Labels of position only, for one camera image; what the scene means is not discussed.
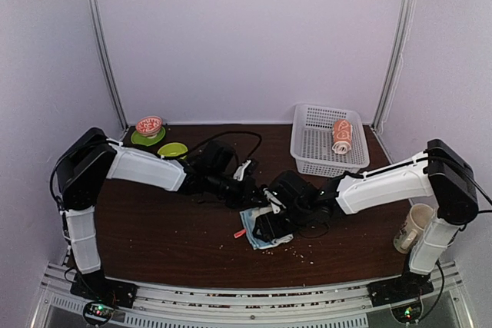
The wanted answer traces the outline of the blue patchwork towel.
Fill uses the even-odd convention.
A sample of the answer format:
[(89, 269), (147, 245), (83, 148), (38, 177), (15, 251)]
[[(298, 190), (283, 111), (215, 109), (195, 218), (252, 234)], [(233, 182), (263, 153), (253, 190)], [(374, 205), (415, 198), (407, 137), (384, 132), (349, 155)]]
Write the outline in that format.
[(254, 250), (266, 250), (269, 248), (277, 247), (281, 244), (289, 243), (294, 239), (293, 234), (287, 234), (283, 237), (276, 237), (273, 240), (265, 241), (257, 238), (254, 235), (254, 226), (256, 224), (256, 220), (261, 215), (273, 213), (274, 212), (271, 207), (253, 207), (239, 212), (241, 224), (243, 226), (243, 229), (245, 230), (244, 234)]

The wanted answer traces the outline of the white plastic basket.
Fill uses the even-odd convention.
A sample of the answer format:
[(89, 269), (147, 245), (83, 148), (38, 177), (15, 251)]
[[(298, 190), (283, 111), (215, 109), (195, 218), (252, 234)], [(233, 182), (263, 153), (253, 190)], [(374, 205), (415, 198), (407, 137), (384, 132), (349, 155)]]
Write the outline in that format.
[[(339, 120), (351, 124), (351, 149), (333, 151), (334, 126)], [(357, 173), (370, 164), (370, 155), (361, 117), (355, 111), (320, 105), (298, 104), (291, 131), (291, 156), (301, 174), (336, 177), (346, 171)]]

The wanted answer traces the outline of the orange bunny pattern towel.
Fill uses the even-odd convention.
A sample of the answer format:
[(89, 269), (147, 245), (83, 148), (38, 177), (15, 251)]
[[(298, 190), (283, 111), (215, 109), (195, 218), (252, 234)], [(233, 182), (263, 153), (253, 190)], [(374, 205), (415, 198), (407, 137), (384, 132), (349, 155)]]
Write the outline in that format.
[(336, 121), (332, 131), (332, 151), (335, 154), (347, 154), (352, 148), (352, 125), (349, 121), (342, 119)]

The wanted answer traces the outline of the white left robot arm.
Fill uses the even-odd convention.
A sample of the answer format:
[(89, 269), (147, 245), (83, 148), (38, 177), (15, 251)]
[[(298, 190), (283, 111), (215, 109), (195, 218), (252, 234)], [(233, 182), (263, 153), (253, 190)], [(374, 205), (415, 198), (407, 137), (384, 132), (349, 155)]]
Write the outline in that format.
[(227, 173), (238, 155), (221, 137), (222, 133), (212, 135), (183, 154), (162, 155), (128, 147), (107, 137), (101, 128), (90, 128), (58, 159), (48, 188), (61, 214), (75, 266), (83, 275), (80, 286), (93, 300), (103, 300), (111, 292), (109, 281), (100, 275), (103, 267), (95, 227), (95, 207), (106, 180), (185, 195), (209, 193), (231, 209), (265, 204), (252, 176), (257, 161), (249, 154), (234, 173)]

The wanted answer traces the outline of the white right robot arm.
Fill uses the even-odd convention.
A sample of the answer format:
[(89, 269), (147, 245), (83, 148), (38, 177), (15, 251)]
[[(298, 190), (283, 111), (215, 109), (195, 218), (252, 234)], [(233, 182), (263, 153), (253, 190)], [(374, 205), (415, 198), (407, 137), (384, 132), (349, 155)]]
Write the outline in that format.
[(470, 165), (439, 139), (426, 150), (397, 164), (362, 174), (346, 172), (314, 187), (293, 171), (281, 173), (264, 190), (273, 209), (254, 221), (253, 237), (273, 241), (332, 217), (353, 215), (383, 204), (417, 197), (434, 197), (437, 208), (424, 235), (410, 252), (408, 270), (394, 281), (394, 292), (412, 297), (423, 275), (434, 268), (460, 227), (479, 212)]

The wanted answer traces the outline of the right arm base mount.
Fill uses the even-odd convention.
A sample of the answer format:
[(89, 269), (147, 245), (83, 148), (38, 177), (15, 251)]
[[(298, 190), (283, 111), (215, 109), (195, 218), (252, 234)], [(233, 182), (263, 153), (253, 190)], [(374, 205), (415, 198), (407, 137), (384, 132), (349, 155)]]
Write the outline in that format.
[(424, 315), (421, 297), (432, 293), (431, 275), (411, 272), (408, 263), (401, 275), (369, 283), (367, 291), (372, 307), (390, 306), (393, 318), (406, 325), (416, 324)]

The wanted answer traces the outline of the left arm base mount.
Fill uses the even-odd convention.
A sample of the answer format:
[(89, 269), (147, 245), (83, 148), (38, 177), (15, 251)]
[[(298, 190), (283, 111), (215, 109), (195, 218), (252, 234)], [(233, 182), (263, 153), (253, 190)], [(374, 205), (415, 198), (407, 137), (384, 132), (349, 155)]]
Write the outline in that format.
[(132, 308), (138, 291), (134, 283), (108, 279), (101, 268), (95, 272), (82, 273), (77, 267), (70, 293), (88, 300), (82, 308), (82, 318), (91, 327), (107, 324), (120, 307)]

